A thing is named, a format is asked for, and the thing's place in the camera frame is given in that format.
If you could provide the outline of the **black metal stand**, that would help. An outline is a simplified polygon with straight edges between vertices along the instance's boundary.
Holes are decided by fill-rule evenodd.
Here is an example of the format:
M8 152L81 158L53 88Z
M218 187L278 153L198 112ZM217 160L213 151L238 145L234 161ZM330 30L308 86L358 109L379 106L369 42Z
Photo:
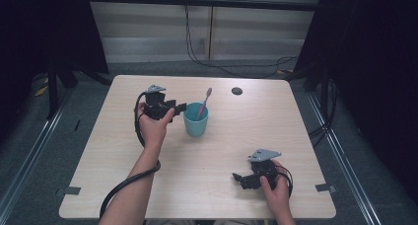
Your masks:
M49 96L49 113L47 118L52 119L59 108L57 80L60 80L65 88L76 87L78 81L70 62L65 59L51 59L48 64L47 77Z
M320 86L319 106L320 112L325 119L328 119L328 82L328 65L323 63L312 63L308 68L308 76L304 88L308 92L313 92L317 86Z

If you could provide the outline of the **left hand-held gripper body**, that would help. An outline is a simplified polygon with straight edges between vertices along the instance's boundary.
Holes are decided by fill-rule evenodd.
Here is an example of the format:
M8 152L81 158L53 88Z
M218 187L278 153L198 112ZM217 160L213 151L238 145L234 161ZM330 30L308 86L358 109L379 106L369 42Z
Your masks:
M145 91L144 114L152 119L158 120L163 118L168 109L165 101L165 88L157 85L151 85Z

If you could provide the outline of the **metal floor rail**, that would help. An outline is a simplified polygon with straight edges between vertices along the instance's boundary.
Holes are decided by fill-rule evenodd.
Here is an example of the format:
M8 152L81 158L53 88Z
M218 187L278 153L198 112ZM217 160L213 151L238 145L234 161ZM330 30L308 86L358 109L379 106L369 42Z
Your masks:
M35 143L27 158L20 167L17 175L12 180L11 184L0 197L0 225L4 225L8 220L15 204L17 203L32 171L39 160L45 145L48 143L56 125L58 124L63 114L64 108L73 95L73 90L64 92L63 100L56 107L55 112L46 120L39 133Z
M325 125L325 117L320 112L319 100L316 96L309 95L310 103L313 107L314 114L320 123L324 127L324 135L326 140L333 151L333 154L338 162L338 165L344 175L344 178L350 188L357 205L359 206L363 217L368 225L383 225L374 205L372 204L370 197L366 193L362 184L360 183L354 169L345 153L338 137L331 126Z

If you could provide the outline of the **teal plastic cup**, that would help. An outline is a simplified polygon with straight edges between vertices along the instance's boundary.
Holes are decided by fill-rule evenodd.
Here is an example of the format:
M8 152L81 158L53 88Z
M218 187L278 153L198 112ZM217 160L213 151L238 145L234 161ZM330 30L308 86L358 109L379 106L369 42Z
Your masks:
M209 112L202 103L191 103L186 106L183 120L186 132L191 137L200 137L206 130Z

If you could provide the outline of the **person's left hand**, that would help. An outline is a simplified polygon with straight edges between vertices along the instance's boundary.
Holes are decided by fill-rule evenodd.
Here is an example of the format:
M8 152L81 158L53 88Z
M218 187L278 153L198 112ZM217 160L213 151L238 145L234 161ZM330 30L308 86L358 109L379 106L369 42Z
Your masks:
M169 109L165 116L159 120L149 118L143 113L144 103L138 106L138 125L145 142L146 150L161 149L167 133L167 126L174 117L174 109Z

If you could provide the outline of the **black curtain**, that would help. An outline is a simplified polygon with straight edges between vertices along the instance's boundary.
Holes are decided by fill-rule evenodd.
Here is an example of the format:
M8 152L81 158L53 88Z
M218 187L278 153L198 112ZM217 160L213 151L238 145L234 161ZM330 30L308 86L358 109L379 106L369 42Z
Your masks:
M318 0L298 62L335 81L381 161L418 204L418 0Z
M35 75L53 72L73 87L75 71L110 83L89 0L0 0L0 142L16 125Z

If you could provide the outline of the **person's right hand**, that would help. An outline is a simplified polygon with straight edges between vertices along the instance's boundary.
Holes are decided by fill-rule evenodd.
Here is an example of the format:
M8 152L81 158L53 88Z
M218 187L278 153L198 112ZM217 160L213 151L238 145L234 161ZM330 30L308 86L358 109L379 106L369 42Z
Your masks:
M283 221L286 217L292 217L289 203L288 180L284 177L285 170L281 164L276 160L273 160L273 163L275 164L276 170L280 173L275 180L276 188L272 189L264 176L260 177L260 183L268 208L277 220Z

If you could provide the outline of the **black horizontal bar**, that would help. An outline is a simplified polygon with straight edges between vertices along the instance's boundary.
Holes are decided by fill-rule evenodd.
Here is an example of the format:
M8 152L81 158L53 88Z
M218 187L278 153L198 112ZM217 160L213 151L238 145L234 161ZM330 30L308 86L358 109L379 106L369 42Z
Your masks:
M179 5L201 6L222 8L243 8L262 10L286 10L314 12L320 9L316 4L288 3L249 0L90 0L92 2L128 3L128 4L151 4L151 5Z

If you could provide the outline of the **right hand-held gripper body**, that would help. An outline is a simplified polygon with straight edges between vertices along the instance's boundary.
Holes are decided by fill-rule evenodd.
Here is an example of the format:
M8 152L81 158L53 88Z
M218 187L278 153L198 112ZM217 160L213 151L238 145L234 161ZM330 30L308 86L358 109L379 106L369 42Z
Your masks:
M271 189L276 188L275 180L278 176L278 171L272 159L279 157L280 152L271 151L267 149L257 149L249 157L250 168L253 171L251 176L263 176L268 180Z

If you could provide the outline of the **pink toothbrush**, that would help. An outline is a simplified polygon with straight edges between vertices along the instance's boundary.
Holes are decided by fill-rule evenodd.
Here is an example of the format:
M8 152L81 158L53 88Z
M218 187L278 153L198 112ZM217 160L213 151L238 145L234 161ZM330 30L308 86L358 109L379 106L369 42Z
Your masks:
M203 113L203 111L204 111L204 109L206 107L207 101L208 101L209 97L211 96L211 94L212 94L212 88L208 88L208 90L206 92L205 100L202 102L202 104L201 104L201 106L200 106L200 108L198 110L198 113L197 113L197 116L196 116L196 120L199 120L200 119L200 117L201 117L201 115L202 115L202 113Z

